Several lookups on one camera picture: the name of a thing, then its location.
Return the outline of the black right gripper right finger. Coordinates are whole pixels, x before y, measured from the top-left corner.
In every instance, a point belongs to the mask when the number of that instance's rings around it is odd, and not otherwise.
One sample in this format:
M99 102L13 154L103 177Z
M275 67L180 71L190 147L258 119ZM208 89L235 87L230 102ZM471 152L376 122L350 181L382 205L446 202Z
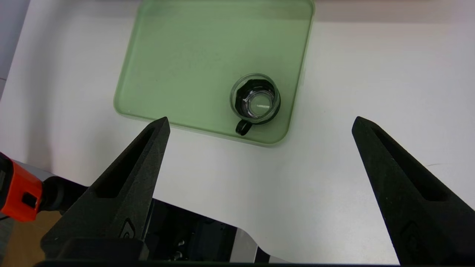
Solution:
M376 123L352 135L399 263L473 265L474 210Z

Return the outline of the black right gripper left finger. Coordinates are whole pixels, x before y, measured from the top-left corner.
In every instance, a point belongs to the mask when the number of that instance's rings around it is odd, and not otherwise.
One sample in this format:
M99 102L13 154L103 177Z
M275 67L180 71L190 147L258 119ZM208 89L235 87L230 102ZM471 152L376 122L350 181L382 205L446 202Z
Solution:
M44 235L46 260L137 261L149 254L149 211L171 133L151 122Z

